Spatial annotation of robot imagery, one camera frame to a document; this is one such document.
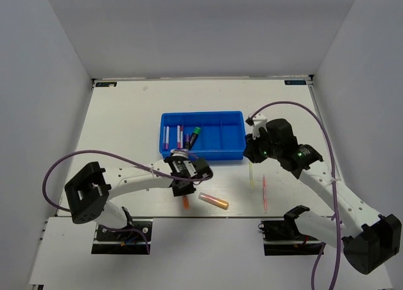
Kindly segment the thin yellow highlighter pen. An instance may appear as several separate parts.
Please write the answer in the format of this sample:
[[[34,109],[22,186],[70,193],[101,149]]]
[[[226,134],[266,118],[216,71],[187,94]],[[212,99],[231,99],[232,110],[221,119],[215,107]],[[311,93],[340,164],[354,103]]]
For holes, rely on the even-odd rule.
[[[254,180],[253,180],[253,164],[249,163],[249,182],[251,186],[251,190],[254,189]]]

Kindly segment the orange grey highlighter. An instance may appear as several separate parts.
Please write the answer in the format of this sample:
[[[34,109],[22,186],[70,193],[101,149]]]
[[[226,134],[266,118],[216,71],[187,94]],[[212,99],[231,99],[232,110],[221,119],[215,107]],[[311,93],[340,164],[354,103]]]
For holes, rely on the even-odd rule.
[[[183,196],[183,206],[184,209],[188,210],[190,208],[190,203],[187,196]]]

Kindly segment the thin pink highlighter pen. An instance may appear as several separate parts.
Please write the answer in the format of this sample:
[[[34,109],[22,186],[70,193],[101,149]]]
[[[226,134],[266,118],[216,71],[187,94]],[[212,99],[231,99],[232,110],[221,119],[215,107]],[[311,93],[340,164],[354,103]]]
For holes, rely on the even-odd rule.
[[[263,203],[264,203],[264,212],[267,213],[267,193],[266,193],[266,177],[263,175],[262,179],[262,188],[263,188]]]

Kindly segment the yellow orange highlighter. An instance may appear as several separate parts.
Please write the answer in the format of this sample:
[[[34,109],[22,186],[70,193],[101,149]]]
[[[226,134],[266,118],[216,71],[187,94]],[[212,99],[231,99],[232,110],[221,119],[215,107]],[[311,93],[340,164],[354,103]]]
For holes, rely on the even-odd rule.
[[[227,210],[229,207],[229,203],[227,201],[224,201],[222,199],[216,198],[214,196],[211,196],[209,194],[205,194],[202,192],[198,195],[198,199],[200,199],[208,204],[214,205],[220,209]]]

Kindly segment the purple black highlighter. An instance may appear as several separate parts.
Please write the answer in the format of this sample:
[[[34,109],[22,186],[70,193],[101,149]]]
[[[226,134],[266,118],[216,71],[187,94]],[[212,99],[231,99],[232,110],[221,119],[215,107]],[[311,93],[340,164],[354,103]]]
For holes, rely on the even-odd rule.
[[[184,148],[189,150],[190,149],[190,135],[186,134],[184,138]]]

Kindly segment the green black highlighter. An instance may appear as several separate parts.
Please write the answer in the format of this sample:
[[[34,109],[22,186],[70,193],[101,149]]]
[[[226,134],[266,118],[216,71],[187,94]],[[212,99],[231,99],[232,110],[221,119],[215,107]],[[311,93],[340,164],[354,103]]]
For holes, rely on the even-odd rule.
[[[198,138],[198,136],[200,135],[201,132],[201,128],[200,127],[195,127],[195,129],[193,130],[193,133],[190,135],[189,137],[189,141],[188,141],[188,149],[191,150]]]

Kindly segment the magenta capped white marker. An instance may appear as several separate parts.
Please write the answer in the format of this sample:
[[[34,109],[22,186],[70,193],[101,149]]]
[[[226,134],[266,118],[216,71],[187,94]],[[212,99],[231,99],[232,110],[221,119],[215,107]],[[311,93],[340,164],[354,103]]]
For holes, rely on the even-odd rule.
[[[183,148],[183,127],[181,125],[177,126],[177,148]]]

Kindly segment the pink capped white marker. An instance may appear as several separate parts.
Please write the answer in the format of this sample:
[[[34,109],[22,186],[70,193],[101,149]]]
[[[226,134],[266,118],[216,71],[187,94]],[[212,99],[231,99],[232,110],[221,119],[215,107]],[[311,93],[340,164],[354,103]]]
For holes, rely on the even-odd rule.
[[[167,126],[166,127],[166,149],[165,150],[168,150],[169,149],[169,132],[170,132],[170,127],[169,126]]]

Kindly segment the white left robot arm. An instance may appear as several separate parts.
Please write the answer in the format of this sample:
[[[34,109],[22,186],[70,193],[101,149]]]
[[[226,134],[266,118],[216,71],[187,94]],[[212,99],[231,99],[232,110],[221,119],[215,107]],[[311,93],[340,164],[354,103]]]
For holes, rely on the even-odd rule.
[[[126,239],[133,232],[130,213],[113,204],[112,199],[154,188],[171,188],[175,197],[185,196],[195,192],[194,183],[212,177],[205,159],[190,160],[176,153],[146,169],[106,169],[99,162],[90,162],[67,182],[64,190],[73,223],[95,221],[111,228],[118,238]]]

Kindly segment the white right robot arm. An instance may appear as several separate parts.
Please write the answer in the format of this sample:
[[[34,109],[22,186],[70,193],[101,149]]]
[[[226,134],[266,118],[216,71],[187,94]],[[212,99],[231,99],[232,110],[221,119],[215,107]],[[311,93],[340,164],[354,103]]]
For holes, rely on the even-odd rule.
[[[253,130],[245,137],[244,156],[254,164],[277,160],[339,216],[330,220],[298,205],[283,216],[284,230],[290,238],[308,235],[341,248],[347,261],[362,274],[371,273],[398,254],[400,220],[394,215],[382,215],[333,177],[318,151],[298,143],[287,120],[268,121],[258,114],[246,123]]]

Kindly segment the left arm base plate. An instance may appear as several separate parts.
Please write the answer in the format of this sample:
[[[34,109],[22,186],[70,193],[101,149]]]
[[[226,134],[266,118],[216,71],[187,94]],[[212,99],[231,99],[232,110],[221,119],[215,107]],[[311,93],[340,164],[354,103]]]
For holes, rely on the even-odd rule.
[[[148,255],[143,237],[135,231],[117,233],[97,226],[91,253],[94,255]]]

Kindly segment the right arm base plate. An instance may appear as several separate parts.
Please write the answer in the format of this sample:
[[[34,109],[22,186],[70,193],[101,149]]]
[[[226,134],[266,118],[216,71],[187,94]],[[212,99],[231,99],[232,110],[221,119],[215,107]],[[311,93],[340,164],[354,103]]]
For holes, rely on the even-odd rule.
[[[293,235],[284,220],[263,220],[258,228],[263,236],[265,256],[317,255],[320,241],[307,235]]]

